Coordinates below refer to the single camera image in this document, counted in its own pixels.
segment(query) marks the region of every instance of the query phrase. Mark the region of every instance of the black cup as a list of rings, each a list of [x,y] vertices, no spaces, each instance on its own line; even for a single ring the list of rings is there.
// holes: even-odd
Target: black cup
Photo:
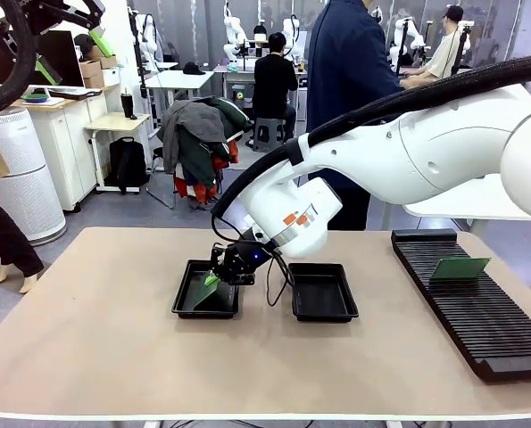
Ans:
[[[124,117],[130,119],[134,114],[134,103],[132,102],[132,95],[122,94],[120,96],[122,108],[124,109]]]

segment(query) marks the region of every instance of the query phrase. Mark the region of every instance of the person in navy jacket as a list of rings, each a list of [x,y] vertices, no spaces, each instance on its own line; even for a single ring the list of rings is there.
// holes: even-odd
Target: person in navy jacket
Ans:
[[[402,91],[386,58],[386,38],[369,15],[372,0],[330,0],[311,34],[308,65],[307,132],[379,98]],[[345,176],[329,169],[322,177],[343,208],[330,230],[364,230],[370,195]]]

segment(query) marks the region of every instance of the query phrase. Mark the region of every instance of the beige t-shirt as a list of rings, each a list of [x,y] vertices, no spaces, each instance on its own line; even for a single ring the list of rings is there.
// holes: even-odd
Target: beige t-shirt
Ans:
[[[444,36],[436,53],[426,65],[426,71],[437,78],[448,78],[452,75],[452,67],[460,46],[461,31],[456,29],[452,34]]]

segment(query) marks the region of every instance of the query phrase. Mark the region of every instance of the navy jacket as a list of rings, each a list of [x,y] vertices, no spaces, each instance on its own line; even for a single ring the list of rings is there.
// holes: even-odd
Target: navy jacket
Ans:
[[[307,132],[402,91],[386,58],[384,31],[362,0],[330,0],[311,34]],[[333,188],[355,184],[332,170],[315,174]]]

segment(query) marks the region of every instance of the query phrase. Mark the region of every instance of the monitor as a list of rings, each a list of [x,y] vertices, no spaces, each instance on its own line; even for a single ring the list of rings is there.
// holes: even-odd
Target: monitor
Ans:
[[[80,72],[75,42],[70,31],[48,31],[39,37],[38,50],[62,77],[60,86],[85,87]],[[11,75],[13,61],[0,49],[0,85]],[[30,85],[50,86],[43,74],[34,70],[29,81]]]

